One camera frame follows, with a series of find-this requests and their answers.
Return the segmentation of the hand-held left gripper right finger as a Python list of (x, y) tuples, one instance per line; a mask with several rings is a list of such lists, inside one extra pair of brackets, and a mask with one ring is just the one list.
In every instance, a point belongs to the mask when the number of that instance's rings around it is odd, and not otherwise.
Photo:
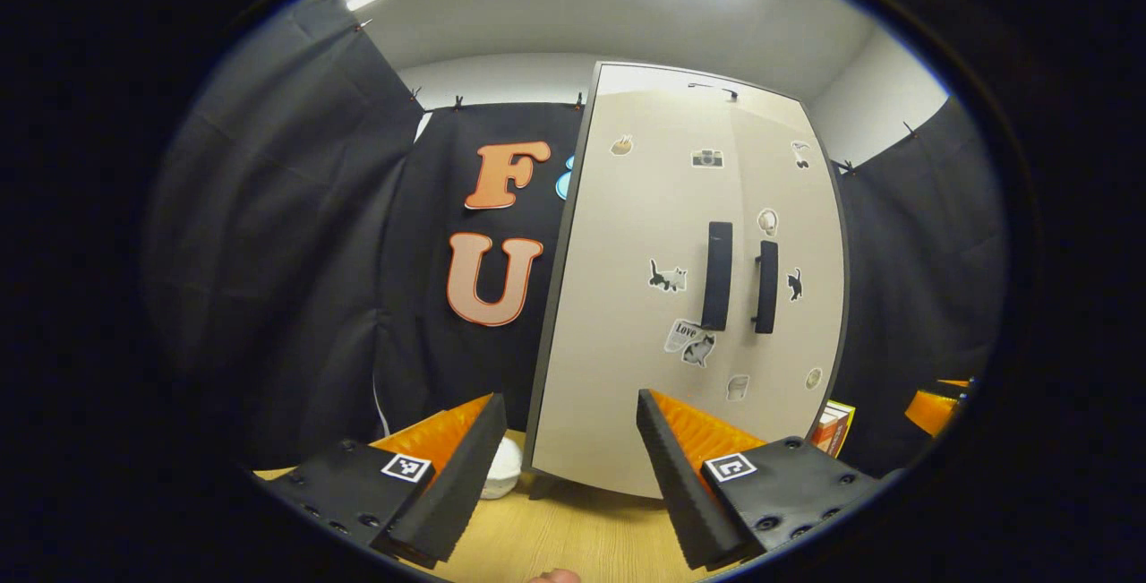
[(656, 389), (639, 391), (636, 428), (692, 570), (788, 552), (887, 484), (808, 440), (766, 442)]

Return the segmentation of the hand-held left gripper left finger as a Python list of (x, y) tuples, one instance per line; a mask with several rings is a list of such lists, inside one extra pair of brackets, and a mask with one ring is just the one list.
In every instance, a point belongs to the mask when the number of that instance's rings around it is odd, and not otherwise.
[(486, 394), (385, 439), (342, 440), (261, 484), (340, 541), (432, 570), (466, 531), (505, 431), (504, 397)]

